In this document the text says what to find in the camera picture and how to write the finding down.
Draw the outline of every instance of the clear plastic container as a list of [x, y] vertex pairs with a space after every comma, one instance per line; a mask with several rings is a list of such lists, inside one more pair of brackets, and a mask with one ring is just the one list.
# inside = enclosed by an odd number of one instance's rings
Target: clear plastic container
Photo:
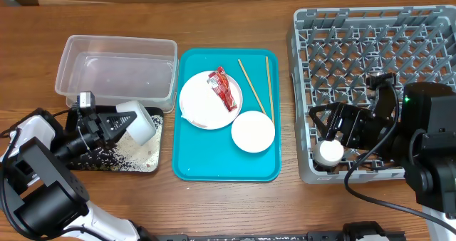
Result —
[[74, 35], [58, 67], [56, 92], [67, 105], [92, 91], [99, 106], [131, 100], [165, 113], [174, 108], [177, 44], [171, 40]]

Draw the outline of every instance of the chopstick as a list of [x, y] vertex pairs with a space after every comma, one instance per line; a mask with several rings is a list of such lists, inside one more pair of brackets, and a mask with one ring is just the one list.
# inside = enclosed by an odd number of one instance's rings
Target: chopstick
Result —
[[263, 105], [261, 104], [261, 101], [258, 98], [257, 92], [255, 91], [255, 88], [252, 85], [252, 82], [250, 82], [249, 76], [247, 75], [247, 72], [245, 71], [244, 66], [242, 65], [241, 59], [237, 59], [237, 61], [239, 62], [239, 65], [241, 66], [242, 71], [244, 72], [245, 78], [247, 79], [247, 81], [250, 84], [250, 88], [252, 88], [252, 91], [254, 92], [254, 95], [255, 95], [256, 101], [258, 101], [259, 107], [261, 108], [263, 113], [266, 115], [266, 111], [264, 110]]
[[268, 72], [269, 100], [271, 102], [272, 123], [275, 125], [276, 123], [274, 121], [274, 104], [272, 103], [271, 76], [269, 75], [269, 60], [268, 60], [268, 57], [266, 57], [266, 70]]

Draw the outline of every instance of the gray dish rack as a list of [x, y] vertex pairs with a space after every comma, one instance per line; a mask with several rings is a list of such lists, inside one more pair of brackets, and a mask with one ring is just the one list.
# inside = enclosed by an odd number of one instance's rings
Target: gray dish rack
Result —
[[[456, 89], [456, 7], [401, 6], [299, 9], [287, 34], [289, 70], [296, 103], [299, 175], [306, 183], [342, 183], [363, 151], [348, 149], [336, 168], [325, 170], [312, 159], [319, 138], [308, 111], [345, 102], [369, 108], [366, 75], [394, 72], [396, 92], [416, 81], [445, 83]], [[319, 115], [321, 120], [327, 113]], [[383, 166], [377, 158], [366, 161]], [[402, 179], [404, 170], [358, 168], [351, 183]]]

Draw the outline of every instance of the wooden tabletop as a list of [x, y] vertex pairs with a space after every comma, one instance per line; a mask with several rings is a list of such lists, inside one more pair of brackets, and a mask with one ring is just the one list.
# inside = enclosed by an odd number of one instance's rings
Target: wooden tabletop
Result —
[[[155, 174], [76, 172], [90, 199], [117, 217], [156, 234], [246, 235], [341, 230], [375, 220], [428, 240], [425, 221], [353, 197], [343, 185], [308, 185], [298, 174], [294, 93], [285, 35], [300, 8], [456, 4], [456, 0], [300, 0], [185, 4], [113, 4], [0, 8], [0, 130], [37, 107], [63, 110], [54, 91], [70, 35], [172, 39], [179, 55], [195, 47], [267, 48], [279, 59], [282, 169], [270, 183], [186, 182], [172, 171], [174, 112], [165, 116], [160, 166]], [[6, 140], [0, 141], [1, 151]], [[358, 184], [366, 195], [416, 210], [403, 180]], [[0, 240], [21, 240], [0, 216]]]

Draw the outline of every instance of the red wrapper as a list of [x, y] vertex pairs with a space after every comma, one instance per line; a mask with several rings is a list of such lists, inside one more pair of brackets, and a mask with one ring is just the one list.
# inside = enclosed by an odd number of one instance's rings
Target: red wrapper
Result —
[[207, 83], [211, 86], [212, 90], [222, 99], [223, 104], [231, 112], [233, 109], [237, 108], [236, 102], [234, 102], [233, 96], [231, 95], [231, 90], [229, 89], [229, 81], [227, 78], [227, 73], [223, 67], [219, 68], [209, 74], [209, 79]]

